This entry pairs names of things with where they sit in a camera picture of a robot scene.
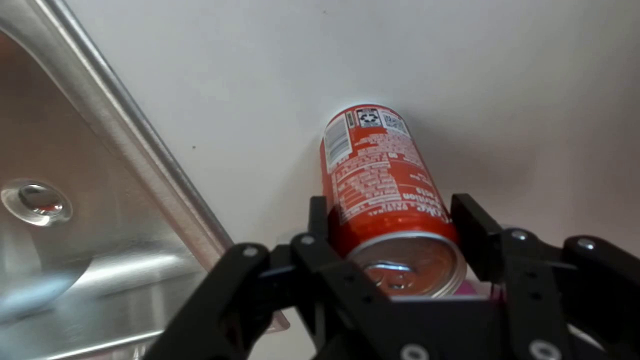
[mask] red soda can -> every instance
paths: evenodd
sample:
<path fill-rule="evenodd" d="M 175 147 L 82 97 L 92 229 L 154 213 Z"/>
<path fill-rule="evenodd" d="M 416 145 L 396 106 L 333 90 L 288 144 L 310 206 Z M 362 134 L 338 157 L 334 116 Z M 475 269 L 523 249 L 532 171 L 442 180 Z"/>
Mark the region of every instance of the red soda can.
<path fill-rule="evenodd" d="M 388 295 L 454 293 L 467 265 L 402 117 L 375 104 L 341 111 L 320 157 L 332 247 Z"/>

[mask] white countertop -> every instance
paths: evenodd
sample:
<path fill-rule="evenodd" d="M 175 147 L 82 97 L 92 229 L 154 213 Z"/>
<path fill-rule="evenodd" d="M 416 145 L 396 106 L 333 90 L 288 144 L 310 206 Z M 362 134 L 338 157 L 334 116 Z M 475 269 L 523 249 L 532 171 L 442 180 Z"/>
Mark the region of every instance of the white countertop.
<path fill-rule="evenodd" d="M 321 132 L 366 101 L 404 116 L 445 198 L 640 256 L 637 1 L 68 2 L 236 242 L 304 229 Z M 287 315 L 253 359 L 310 357 Z"/>

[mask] can lid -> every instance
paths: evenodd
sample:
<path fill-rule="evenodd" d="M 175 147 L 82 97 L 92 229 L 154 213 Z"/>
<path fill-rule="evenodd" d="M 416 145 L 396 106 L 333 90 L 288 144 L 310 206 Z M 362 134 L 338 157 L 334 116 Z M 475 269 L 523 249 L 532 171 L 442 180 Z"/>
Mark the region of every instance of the can lid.
<path fill-rule="evenodd" d="M 422 231 L 373 238 L 353 249 L 348 258 L 390 296 L 450 295 L 467 273 L 467 264 L 456 244 Z"/>

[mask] screw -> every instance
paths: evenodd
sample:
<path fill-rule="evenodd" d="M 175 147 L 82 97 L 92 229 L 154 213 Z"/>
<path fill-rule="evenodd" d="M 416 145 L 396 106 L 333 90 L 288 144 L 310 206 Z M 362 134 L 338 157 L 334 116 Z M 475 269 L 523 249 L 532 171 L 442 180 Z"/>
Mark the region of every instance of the screw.
<path fill-rule="evenodd" d="M 305 244 L 305 245 L 311 245 L 316 241 L 316 239 L 314 239 L 313 237 L 309 236 L 309 235 L 304 235 L 302 237 L 302 240 L 300 240 L 301 243 Z"/>
<path fill-rule="evenodd" d="M 544 341 L 534 340 L 529 345 L 529 352 L 535 360 L 561 360 L 562 353 L 557 346 Z"/>
<path fill-rule="evenodd" d="M 407 344 L 400 350 L 402 360 L 429 360 L 427 350 L 418 344 Z"/>
<path fill-rule="evenodd" d="M 258 254 L 258 249 L 252 246 L 247 246 L 246 248 L 244 248 L 244 251 L 242 251 L 242 255 L 248 258 L 252 256 L 256 256 L 257 254 Z"/>
<path fill-rule="evenodd" d="M 518 240 L 526 240 L 527 239 L 527 233 L 525 233 L 522 230 L 513 231 L 511 233 L 511 236 L 516 238 L 516 239 L 518 239 Z"/>
<path fill-rule="evenodd" d="M 587 239 L 587 238 L 582 238 L 578 240 L 578 245 L 588 250 L 593 250 L 596 247 L 596 243 L 593 242 L 593 240 Z"/>

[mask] sink basin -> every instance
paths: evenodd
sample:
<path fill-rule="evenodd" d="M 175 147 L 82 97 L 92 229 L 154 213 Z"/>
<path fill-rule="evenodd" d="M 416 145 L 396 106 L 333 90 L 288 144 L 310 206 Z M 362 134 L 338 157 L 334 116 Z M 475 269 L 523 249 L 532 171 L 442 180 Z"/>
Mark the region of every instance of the sink basin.
<path fill-rule="evenodd" d="M 63 2 L 0 69 L 0 359 L 139 357 L 232 242 Z"/>

